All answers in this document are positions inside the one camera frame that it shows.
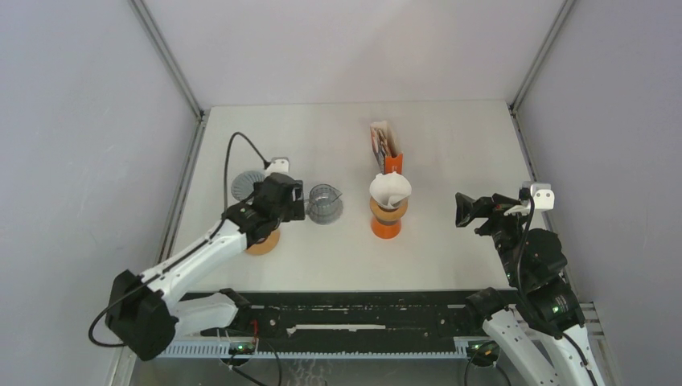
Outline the white paper coffee filter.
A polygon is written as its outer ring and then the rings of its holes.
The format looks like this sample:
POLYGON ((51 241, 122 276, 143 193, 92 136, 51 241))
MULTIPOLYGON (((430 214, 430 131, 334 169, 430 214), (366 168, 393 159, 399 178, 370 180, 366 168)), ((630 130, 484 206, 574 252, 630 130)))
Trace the white paper coffee filter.
POLYGON ((370 196, 384 209, 396 209, 412 194, 408 179, 397 172, 378 174, 370 183, 370 196))

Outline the grey glass carafe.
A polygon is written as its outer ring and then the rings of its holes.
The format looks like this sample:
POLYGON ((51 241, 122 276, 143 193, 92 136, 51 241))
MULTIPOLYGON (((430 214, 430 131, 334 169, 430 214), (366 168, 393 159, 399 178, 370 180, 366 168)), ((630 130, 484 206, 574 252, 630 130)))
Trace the grey glass carafe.
POLYGON ((318 225, 329 225, 343 214, 343 193, 329 184, 318 184, 310 189, 307 205, 307 217, 318 225))

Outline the orange glass carafe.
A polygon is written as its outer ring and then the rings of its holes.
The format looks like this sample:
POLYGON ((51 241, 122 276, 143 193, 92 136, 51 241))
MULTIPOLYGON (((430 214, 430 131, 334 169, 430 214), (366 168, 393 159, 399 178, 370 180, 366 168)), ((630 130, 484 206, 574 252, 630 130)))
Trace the orange glass carafe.
POLYGON ((370 226, 375 236, 380 239, 389 240, 400 233, 401 220, 382 220, 378 217, 373 217, 370 226))

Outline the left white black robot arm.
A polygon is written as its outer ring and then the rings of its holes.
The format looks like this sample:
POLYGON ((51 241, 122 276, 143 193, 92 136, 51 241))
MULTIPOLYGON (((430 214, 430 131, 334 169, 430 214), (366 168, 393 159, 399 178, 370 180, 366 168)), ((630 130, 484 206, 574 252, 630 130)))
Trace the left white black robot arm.
POLYGON ((302 181, 269 174, 182 252, 142 273, 119 273, 101 315, 105 325, 143 361, 156 358, 185 335, 214 328, 244 334, 252 315, 237 295, 225 289, 191 300, 185 295, 214 269, 266 241, 281 224, 304 218, 302 181))

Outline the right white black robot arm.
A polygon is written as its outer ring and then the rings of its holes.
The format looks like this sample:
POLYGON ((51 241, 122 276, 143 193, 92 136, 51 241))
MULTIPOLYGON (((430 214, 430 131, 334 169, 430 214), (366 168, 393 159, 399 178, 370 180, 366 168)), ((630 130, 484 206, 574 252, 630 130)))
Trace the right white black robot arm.
POLYGON ((561 276, 568 263, 561 241, 554 232, 532 227, 536 215, 555 206, 550 185, 526 183, 517 198, 473 199, 458 192, 454 199, 456 227, 484 221, 475 234, 492 239, 517 296, 506 302, 489 287, 467 297, 466 327, 489 337, 473 355, 498 347, 531 385, 603 385, 580 302, 561 276))

